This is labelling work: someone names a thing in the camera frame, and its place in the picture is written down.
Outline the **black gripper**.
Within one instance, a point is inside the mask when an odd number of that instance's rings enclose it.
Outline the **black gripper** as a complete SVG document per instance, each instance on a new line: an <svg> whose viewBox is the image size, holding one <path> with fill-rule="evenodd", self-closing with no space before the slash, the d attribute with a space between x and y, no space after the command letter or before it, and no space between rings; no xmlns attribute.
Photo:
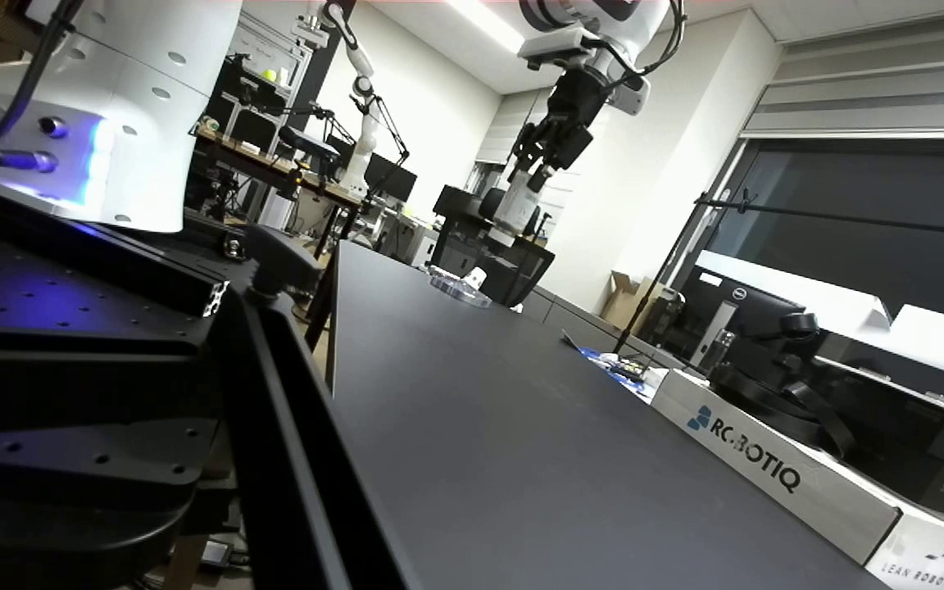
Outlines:
<svg viewBox="0 0 944 590"><path fill-rule="evenodd" d="M552 169L571 166L582 146L592 140L588 121L609 98L609 81L587 68L571 68L556 79L547 96L547 111L541 121L520 128L510 155L520 169L547 162Z"/></svg>

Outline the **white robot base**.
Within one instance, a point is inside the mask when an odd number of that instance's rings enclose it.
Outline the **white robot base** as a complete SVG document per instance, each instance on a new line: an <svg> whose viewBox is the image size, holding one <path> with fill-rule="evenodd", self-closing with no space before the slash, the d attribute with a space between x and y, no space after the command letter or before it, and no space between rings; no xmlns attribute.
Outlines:
<svg viewBox="0 0 944 590"><path fill-rule="evenodd" d="M0 197L145 231L183 230L192 124L243 0L80 0L0 133Z"/></svg>

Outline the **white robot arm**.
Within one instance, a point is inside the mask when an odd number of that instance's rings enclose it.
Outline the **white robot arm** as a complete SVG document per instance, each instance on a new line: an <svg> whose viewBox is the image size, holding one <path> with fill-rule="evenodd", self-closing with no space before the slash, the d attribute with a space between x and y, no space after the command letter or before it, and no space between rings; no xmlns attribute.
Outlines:
<svg viewBox="0 0 944 590"><path fill-rule="evenodd" d="M626 90L639 111L645 79L678 53L689 19L684 0L519 0L519 8L529 27L519 54L559 68L545 117L510 146L520 169L571 166L614 96Z"/></svg>

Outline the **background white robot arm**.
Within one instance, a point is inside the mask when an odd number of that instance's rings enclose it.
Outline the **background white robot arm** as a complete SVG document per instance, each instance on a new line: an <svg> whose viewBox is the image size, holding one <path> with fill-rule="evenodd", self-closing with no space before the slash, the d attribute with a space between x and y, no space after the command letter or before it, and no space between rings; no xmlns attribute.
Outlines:
<svg viewBox="0 0 944 590"><path fill-rule="evenodd" d="M354 81L350 81L350 100L361 111L361 130L354 138L354 151L342 169L338 187L346 197L362 197L368 194L368 166L378 146L378 133L387 130L394 138L394 146L399 156L410 156L410 145L403 140L382 96L373 84L373 61L362 53L356 33L346 22L346 12L338 0L325 0L322 7L322 19L342 36L343 41L343 54L354 68Z"/></svg>

